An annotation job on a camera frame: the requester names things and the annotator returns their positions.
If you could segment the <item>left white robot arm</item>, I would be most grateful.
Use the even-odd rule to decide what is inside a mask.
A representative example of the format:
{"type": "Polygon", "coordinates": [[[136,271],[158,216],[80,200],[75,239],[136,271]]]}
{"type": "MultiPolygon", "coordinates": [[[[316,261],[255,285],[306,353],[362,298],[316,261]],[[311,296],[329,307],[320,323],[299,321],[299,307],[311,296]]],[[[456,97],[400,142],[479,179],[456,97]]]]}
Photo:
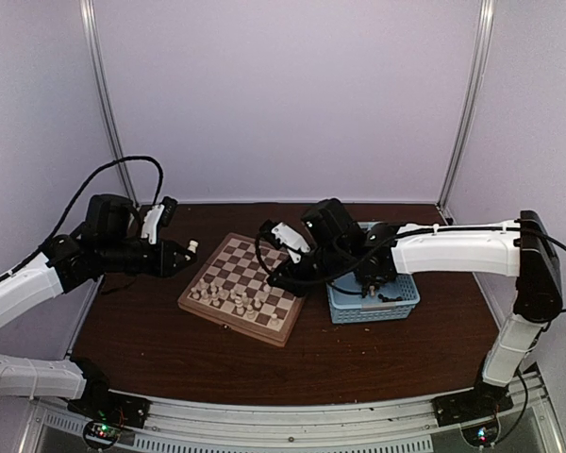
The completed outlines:
{"type": "MultiPolygon", "coordinates": [[[[164,197],[146,213],[114,194],[91,198],[85,220],[56,233],[36,254],[0,276],[0,330],[38,306],[107,274],[167,278],[195,263],[198,243],[160,238],[177,202],[164,197]]],[[[78,401],[97,419],[117,409],[106,375],[88,360],[34,360],[0,354],[0,397],[78,401]]]]}

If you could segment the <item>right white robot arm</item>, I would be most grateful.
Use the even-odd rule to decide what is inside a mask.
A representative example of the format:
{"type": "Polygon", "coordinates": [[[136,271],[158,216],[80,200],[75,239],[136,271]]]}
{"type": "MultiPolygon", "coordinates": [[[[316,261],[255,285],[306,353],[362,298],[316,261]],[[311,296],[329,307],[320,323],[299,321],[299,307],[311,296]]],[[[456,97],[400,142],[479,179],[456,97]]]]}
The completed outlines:
{"type": "Polygon", "coordinates": [[[283,222],[264,222],[257,239],[288,257],[268,268],[273,287],[303,295],[310,288],[351,274],[366,295],[400,275],[458,272],[512,277],[516,296],[490,352],[479,384],[465,395],[465,409],[486,415],[501,400],[543,328],[562,308],[557,242],[540,216],[523,210],[516,220],[470,226],[422,226],[378,222],[359,225],[337,198],[308,208],[301,222],[311,241],[283,222]]]}

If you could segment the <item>white king chess piece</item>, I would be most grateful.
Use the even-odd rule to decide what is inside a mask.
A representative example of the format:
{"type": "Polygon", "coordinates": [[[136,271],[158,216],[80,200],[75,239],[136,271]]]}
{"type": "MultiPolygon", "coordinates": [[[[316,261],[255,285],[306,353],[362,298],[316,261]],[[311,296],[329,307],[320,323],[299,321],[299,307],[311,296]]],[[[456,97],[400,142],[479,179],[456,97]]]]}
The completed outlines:
{"type": "Polygon", "coordinates": [[[195,241],[195,240],[190,240],[189,241],[189,245],[188,245],[188,249],[192,252],[195,253],[197,248],[198,248],[199,242],[195,241]]]}

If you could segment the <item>white queen chess piece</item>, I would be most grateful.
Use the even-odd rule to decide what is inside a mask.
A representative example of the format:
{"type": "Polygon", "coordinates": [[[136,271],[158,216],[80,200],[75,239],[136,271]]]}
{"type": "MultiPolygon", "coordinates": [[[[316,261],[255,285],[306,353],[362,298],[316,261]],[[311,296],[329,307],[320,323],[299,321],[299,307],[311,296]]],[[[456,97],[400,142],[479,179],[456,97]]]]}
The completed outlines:
{"type": "Polygon", "coordinates": [[[245,308],[242,302],[241,298],[237,298],[235,300],[235,312],[239,315],[239,316],[243,316],[244,312],[245,312],[245,308]]]}

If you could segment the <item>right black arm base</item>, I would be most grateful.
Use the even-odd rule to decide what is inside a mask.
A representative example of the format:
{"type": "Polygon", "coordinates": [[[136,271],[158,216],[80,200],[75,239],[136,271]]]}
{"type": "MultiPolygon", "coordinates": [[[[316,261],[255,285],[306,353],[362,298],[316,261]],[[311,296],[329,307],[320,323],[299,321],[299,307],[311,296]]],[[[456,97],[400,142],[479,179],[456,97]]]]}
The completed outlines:
{"type": "Polygon", "coordinates": [[[470,390],[437,396],[432,400],[439,427],[491,418],[499,411],[513,408],[508,384],[493,385],[478,377],[470,390]]]}

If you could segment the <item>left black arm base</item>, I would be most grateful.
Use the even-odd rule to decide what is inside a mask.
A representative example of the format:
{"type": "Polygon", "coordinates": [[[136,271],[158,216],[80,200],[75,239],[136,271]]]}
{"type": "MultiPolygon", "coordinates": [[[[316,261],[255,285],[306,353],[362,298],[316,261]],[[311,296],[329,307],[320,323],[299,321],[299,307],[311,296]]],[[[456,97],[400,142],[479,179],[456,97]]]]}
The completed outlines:
{"type": "Polygon", "coordinates": [[[92,361],[71,359],[86,380],[82,396],[67,399],[67,409],[95,421],[133,428],[143,428],[150,401],[144,397],[119,394],[110,389],[107,375],[92,361]]]}

